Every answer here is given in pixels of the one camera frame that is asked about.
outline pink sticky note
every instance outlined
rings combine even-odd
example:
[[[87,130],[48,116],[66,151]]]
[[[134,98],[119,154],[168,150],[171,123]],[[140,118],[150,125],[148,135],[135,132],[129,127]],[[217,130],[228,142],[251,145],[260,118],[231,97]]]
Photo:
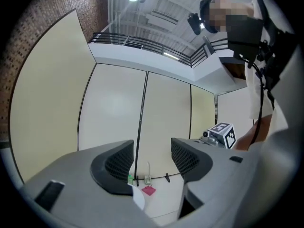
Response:
[[[151,196],[155,191],[156,189],[154,189],[153,187],[145,187],[142,189],[143,192],[145,192],[146,194],[148,194],[149,196]]]

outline cream wall panel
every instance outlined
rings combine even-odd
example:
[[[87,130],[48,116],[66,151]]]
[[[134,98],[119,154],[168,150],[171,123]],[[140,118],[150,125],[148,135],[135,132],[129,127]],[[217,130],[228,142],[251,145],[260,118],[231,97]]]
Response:
[[[237,139],[242,137],[253,126],[249,119],[250,98],[248,88],[218,95],[218,123],[232,123]]]
[[[77,125],[95,66],[76,11],[35,45],[18,77],[10,112],[13,153],[24,181],[77,151]]]
[[[179,173],[171,158],[171,138],[187,138],[190,130],[190,85],[149,73],[142,116],[137,174],[161,177]]]
[[[132,68],[96,65],[82,105],[79,150],[133,139],[136,153],[145,77]]]
[[[192,116],[191,139],[198,139],[203,132],[215,125],[214,95],[191,85]]]

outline ceiling duct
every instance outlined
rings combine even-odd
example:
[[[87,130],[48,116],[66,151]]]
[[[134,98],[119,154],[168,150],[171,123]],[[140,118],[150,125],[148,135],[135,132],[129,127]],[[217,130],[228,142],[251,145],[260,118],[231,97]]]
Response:
[[[148,24],[162,27],[168,31],[174,30],[178,23],[177,19],[156,10],[152,10],[151,14],[146,14],[146,18],[148,19]]]

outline white shirt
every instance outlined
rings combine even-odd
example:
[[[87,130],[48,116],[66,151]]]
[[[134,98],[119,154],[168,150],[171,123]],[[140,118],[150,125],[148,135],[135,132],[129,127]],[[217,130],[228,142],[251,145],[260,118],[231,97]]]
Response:
[[[284,14],[282,11],[275,5],[272,0],[263,0],[269,16],[274,24],[283,31],[288,31],[293,33],[290,25],[288,24]],[[262,13],[260,7],[258,5],[257,0],[252,0],[252,5],[254,8],[254,18],[262,19]],[[267,33],[266,29],[263,28],[261,41],[267,40],[269,42],[270,37]],[[255,64],[258,68],[263,68],[266,63],[265,61],[260,62],[255,60]],[[246,83],[249,89],[249,96],[250,96],[250,119],[258,119],[259,111],[260,111],[260,80],[256,75],[255,69],[248,68],[247,64],[245,65],[245,76],[246,76]],[[263,108],[262,108],[262,117],[272,114],[271,123],[269,127],[268,136],[272,133],[288,128],[288,124],[286,119],[283,115],[281,108],[279,107],[278,103],[275,100],[275,108],[273,110],[270,100],[267,96],[267,91],[264,91],[264,101],[263,101]]]

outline black railing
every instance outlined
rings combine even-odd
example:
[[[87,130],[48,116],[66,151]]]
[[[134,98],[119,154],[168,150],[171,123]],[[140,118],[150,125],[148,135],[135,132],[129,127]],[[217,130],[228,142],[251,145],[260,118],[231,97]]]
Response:
[[[191,67],[191,58],[189,56],[171,47],[149,39],[116,33],[94,33],[93,38],[89,41],[89,43],[91,42],[128,46],[151,51],[161,55],[166,55],[165,53],[167,53],[181,63]]]
[[[171,55],[171,57],[175,58],[181,63],[190,66],[192,68],[195,68],[198,64],[200,64],[210,55],[215,53],[215,51],[228,49],[227,38],[209,42],[207,37],[204,36],[203,40],[204,43],[191,56],[188,56],[171,47],[165,46],[161,43],[149,39],[135,37],[135,36],[128,36],[124,34],[93,33],[93,37],[89,41],[89,43],[94,42],[94,43],[103,43],[103,44],[122,45],[122,46],[151,51],[169,57]]]

